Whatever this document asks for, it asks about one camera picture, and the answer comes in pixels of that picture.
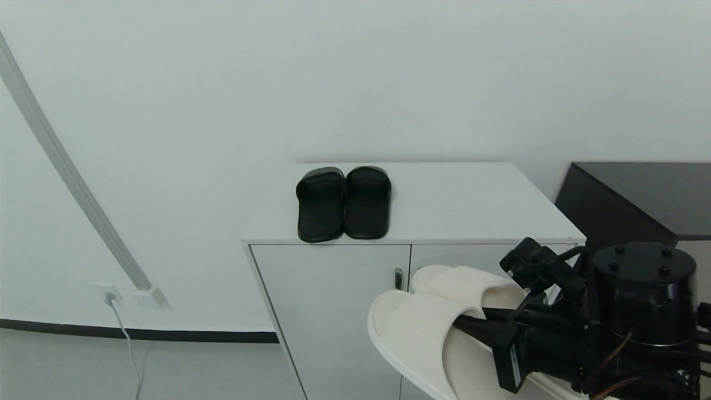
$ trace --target black slipper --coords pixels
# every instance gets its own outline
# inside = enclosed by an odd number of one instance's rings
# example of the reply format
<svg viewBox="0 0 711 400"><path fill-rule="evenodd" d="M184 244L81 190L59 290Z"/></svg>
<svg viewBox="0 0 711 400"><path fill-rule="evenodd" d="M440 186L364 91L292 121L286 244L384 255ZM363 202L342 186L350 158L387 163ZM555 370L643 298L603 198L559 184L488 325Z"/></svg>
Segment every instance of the black slipper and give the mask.
<svg viewBox="0 0 711 400"><path fill-rule="evenodd" d="M344 231L354 239L378 239L390 225L390 190L385 171L358 167L346 177Z"/></svg>
<svg viewBox="0 0 711 400"><path fill-rule="evenodd" d="M343 234L343 172L335 167L315 169L296 186L299 199L299 238L308 243L330 241Z"/></svg>

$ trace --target black baseboard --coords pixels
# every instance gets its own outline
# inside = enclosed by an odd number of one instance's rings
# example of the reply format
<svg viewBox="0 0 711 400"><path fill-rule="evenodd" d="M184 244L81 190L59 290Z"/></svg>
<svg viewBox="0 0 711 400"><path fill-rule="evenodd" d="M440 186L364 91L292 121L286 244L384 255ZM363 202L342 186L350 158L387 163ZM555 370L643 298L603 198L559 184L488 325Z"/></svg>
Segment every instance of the black baseboard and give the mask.
<svg viewBox="0 0 711 400"><path fill-rule="evenodd" d="M24 330L28 332L53 333L56 335L73 335L89 337L108 337L124 339L119 328L90 327L82 325L48 324L44 322L3 320L0 328ZM212 342L212 343L279 343L274 332L216 332L194 330L147 330L127 329L131 339L160 340L164 342Z"/></svg>

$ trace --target wall outlet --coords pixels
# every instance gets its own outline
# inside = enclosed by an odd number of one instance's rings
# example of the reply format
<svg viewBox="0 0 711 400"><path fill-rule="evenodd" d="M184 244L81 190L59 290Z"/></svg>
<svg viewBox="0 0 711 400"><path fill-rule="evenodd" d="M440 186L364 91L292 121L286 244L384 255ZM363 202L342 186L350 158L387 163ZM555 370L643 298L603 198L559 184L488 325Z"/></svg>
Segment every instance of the wall outlet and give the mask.
<svg viewBox="0 0 711 400"><path fill-rule="evenodd" d="M158 286L153 286L150 290L136 292L134 297L141 307L159 309L166 307L168 304Z"/></svg>
<svg viewBox="0 0 711 400"><path fill-rule="evenodd" d="M101 300L104 300L104 295L106 294L106 292L114 293L114 296L116 296L116 301L121 300L121 295L119 294L119 291L116 290L113 285L100 285L99 283L95 283L94 288L96 288L96 291L99 292L99 294L101 295Z"/></svg>

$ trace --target white slipper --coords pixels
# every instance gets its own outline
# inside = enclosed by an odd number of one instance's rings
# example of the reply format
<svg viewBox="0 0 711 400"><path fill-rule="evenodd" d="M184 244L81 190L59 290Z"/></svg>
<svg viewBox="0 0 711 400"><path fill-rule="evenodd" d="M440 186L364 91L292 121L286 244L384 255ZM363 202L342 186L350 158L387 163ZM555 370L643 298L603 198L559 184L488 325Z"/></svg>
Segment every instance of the white slipper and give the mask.
<svg viewBox="0 0 711 400"><path fill-rule="evenodd" d="M526 297L521 287L511 279L503 278L475 268L446 265L428 265L420 268L410 282L415 293L428 293L455 299L473 305L475 310L482 307L516 309ZM475 318L486 319L483 312L466 312ZM491 348L476 341L491 354ZM570 383L550 377L540 372L528 375L528 380L549 391L565 392L580 398L579 393L570 389Z"/></svg>
<svg viewBox="0 0 711 400"><path fill-rule="evenodd" d="M500 388L491 353L452 327L467 311L477 312L458 300L393 290L383 293L370 307L368 332L381 355L435 400L585 398L556 384L541 387L528 379L517 394Z"/></svg>

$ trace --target black table top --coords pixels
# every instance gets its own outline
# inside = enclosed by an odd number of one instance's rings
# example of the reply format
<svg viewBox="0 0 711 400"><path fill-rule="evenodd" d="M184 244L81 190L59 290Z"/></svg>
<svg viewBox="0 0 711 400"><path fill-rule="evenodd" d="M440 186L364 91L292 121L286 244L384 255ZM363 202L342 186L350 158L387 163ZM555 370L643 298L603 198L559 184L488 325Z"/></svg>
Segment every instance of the black table top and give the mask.
<svg viewBox="0 0 711 400"><path fill-rule="evenodd" d="M680 240L711 240L711 164L575 162Z"/></svg>

